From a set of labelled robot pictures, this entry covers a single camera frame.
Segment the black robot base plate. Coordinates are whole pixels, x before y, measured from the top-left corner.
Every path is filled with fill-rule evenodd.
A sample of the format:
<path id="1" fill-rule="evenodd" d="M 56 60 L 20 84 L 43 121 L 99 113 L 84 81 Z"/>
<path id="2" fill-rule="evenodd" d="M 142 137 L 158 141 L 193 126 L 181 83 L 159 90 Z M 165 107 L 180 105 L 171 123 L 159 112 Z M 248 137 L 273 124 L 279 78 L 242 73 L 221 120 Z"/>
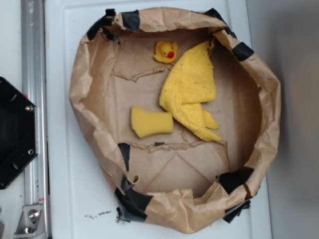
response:
<path id="1" fill-rule="evenodd" d="M 0 78 L 0 188 L 6 189 L 37 156 L 36 106 Z"/>

